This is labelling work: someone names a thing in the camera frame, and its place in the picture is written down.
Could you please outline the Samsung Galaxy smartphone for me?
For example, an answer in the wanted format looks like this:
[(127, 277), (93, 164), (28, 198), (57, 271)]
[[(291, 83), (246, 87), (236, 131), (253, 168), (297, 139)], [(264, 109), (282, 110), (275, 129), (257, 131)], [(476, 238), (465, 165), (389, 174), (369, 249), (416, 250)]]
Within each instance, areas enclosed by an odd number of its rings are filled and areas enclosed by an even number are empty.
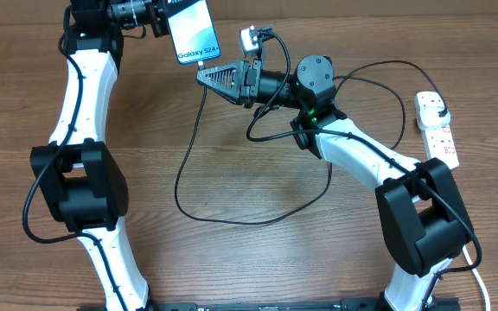
[(164, 4), (169, 33), (181, 65), (221, 56), (207, 0), (167, 0)]

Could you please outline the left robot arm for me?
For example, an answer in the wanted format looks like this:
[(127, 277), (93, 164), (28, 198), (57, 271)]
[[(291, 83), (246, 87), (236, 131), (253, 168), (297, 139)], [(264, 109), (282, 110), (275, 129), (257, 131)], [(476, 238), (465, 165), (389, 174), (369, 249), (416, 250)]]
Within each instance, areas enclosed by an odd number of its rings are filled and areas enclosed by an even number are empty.
[[(124, 51), (124, 32), (140, 27), (168, 34), (161, 1), (73, 1), (63, 16), (58, 49), (67, 60), (67, 88), (48, 144), (34, 147), (35, 181), (22, 210), (26, 235), (39, 244), (76, 239), (86, 249), (105, 293), (105, 310), (154, 310), (125, 230), (129, 194), (125, 176), (105, 144), (112, 88)], [(67, 235), (40, 238), (29, 208), (40, 190)]]

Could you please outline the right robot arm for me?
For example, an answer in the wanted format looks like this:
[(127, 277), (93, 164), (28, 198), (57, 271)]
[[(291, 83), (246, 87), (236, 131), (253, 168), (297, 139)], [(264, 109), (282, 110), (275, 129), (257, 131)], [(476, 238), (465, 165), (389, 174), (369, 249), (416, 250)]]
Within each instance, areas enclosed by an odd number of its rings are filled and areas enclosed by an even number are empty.
[(335, 102), (327, 56), (309, 55), (292, 74), (259, 59), (201, 69), (199, 84), (235, 105), (278, 105), (298, 111), (290, 126), (300, 149), (348, 171), (374, 191), (385, 245), (395, 267), (377, 298), (346, 298), (344, 310), (458, 310), (456, 298), (433, 295), (463, 247), (475, 243), (466, 207), (446, 163), (401, 155), (358, 129)]

